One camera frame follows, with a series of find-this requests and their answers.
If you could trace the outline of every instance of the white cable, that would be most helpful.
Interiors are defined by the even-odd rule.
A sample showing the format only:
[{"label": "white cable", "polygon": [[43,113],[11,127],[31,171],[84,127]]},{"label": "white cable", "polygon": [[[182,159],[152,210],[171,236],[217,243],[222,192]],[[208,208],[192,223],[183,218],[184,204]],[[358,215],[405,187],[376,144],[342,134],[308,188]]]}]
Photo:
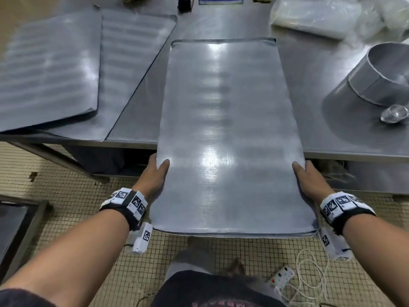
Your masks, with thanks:
[{"label": "white cable", "polygon": [[[300,259],[301,254],[302,254],[304,251],[305,251],[305,252],[308,252],[313,259],[310,259],[310,258]],[[298,276],[298,287],[295,287],[295,286],[293,286],[292,284],[289,284],[289,283],[286,284],[286,286],[288,285],[289,287],[295,289],[295,294],[292,296],[292,298],[288,299],[288,298],[282,293],[282,291],[283,291],[284,288],[281,290],[281,296],[286,299],[286,301],[288,302],[288,305],[289,305],[289,306],[310,305],[310,306],[315,306],[315,307],[316,307],[316,306],[318,306],[317,300],[320,299],[322,296],[324,297],[325,301],[326,301],[327,303],[329,303],[328,297],[327,297],[326,273],[327,273],[328,266],[329,266],[329,264],[330,264],[330,259],[329,259],[329,256],[328,256],[328,254],[327,254],[326,252],[325,252],[325,259],[326,259],[325,267],[322,268],[322,267],[318,264],[317,259],[315,258],[314,254],[311,252],[310,249],[304,248],[304,249],[302,249],[302,250],[298,253],[297,258],[296,258],[296,261],[295,261],[296,271],[297,271],[297,276]],[[312,264],[315,266],[315,268],[317,268],[320,281],[319,281],[316,285],[308,284],[308,283],[304,280],[304,278],[303,278],[303,276],[302,276],[301,265],[303,265],[303,264],[305,264],[305,263],[312,263]],[[315,296],[315,297],[308,296],[308,295],[305,294],[305,292],[304,292],[304,287],[308,287],[308,288],[310,288],[310,289],[320,289],[320,292],[319,292],[318,296]],[[300,301],[296,301],[295,298],[296,298],[297,294],[301,295],[302,297],[304,297],[304,298],[306,298],[306,299],[308,299],[308,300],[314,300],[314,302],[308,302],[308,301],[300,302]]]}]

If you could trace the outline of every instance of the forearm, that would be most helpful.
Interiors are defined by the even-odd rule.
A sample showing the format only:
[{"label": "forearm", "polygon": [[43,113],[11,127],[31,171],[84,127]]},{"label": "forearm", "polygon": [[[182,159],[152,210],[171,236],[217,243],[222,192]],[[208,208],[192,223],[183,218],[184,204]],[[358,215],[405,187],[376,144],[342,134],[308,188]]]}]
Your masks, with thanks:
[{"label": "forearm", "polygon": [[409,233],[369,214],[351,217],[343,235],[378,287],[396,306],[409,306]]},{"label": "forearm", "polygon": [[26,289],[58,307],[88,306],[128,234],[129,225],[121,213],[101,211],[55,240],[1,289]]}]

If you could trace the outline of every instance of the table leg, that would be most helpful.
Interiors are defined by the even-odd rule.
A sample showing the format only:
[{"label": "table leg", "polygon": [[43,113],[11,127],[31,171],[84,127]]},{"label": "table leg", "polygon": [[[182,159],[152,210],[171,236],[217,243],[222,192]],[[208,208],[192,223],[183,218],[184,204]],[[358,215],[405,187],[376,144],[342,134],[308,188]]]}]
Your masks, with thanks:
[{"label": "table leg", "polygon": [[84,167],[82,167],[76,160],[65,156],[64,154],[57,152],[56,150],[44,145],[44,144],[34,144],[34,143],[21,143],[21,142],[9,142],[9,144],[14,145],[20,149],[27,152],[33,153],[34,155],[40,156],[43,159],[49,160],[54,164],[63,166],[64,168],[73,170],[82,175],[85,175],[92,180],[100,182],[102,184],[108,183],[108,177],[101,177],[90,174]]}]

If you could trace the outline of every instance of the hand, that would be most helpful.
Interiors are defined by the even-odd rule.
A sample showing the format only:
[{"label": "hand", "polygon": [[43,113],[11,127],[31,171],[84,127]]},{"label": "hand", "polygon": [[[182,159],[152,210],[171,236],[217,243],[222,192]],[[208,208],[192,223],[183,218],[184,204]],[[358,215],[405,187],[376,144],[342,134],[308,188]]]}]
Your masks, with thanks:
[{"label": "hand", "polygon": [[132,190],[140,191],[145,198],[151,197],[162,186],[170,163],[170,160],[166,159],[159,166],[159,169],[156,169],[156,153],[152,154],[149,157],[148,166],[144,172],[142,172],[139,180],[132,187]]},{"label": "hand", "polygon": [[310,197],[318,205],[329,195],[335,193],[320,172],[315,169],[311,161],[307,160],[305,162],[305,170],[297,162],[292,163],[292,168],[300,181],[301,189],[305,195]]}]

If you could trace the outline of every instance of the metal baking tray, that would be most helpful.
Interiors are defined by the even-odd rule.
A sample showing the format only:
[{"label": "metal baking tray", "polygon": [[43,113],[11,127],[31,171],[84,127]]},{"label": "metal baking tray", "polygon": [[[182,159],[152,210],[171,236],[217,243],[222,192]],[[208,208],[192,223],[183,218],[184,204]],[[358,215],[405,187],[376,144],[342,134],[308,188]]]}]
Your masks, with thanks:
[{"label": "metal baking tray", "polygon": [[97,113],[41,129],[72,139],[103,141],[176,25],[175,15],[103,9],[102,17]]},{"label": "metal baking tray", "polygon": [[292,162],[304,154],[272,38],[174,41],[150,219],[171,233],[305,237],[318,228]]},{"label": "metal baking tray", "polygon": [[93,9],[21,26],[0,65],[0,131],[95,111],[100,51]]}]

